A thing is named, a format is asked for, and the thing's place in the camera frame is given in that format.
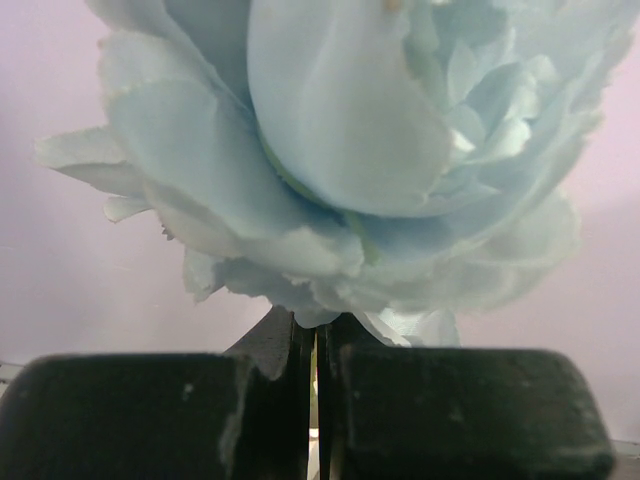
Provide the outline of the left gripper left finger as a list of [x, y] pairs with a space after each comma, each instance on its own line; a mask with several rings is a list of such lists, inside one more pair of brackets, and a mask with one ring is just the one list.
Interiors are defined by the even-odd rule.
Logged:
[[236, 371], [236, 411], [222, 433], [228, 479], [307, 477], [313, 332], [272, 308], [226, 355]]

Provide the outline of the blue artificial flower stem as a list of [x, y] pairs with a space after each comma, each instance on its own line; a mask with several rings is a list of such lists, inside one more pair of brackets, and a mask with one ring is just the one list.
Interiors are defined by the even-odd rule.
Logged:
[[41, 165], [151, 211], [196, 301], [455, 345], [579, 241], [560, 183], [601, 119], [635, 1], [93, 1], [103, 126]]

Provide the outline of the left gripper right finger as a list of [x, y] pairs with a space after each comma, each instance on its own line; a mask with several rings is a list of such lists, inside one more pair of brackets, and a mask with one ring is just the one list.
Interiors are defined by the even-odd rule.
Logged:
[[340, 351], [355, 345], [384, 347], [351, 313], [341, 314], [318, 334], [318, 415], [320, 479], [342, 479], [345, 458], [345, 412]]

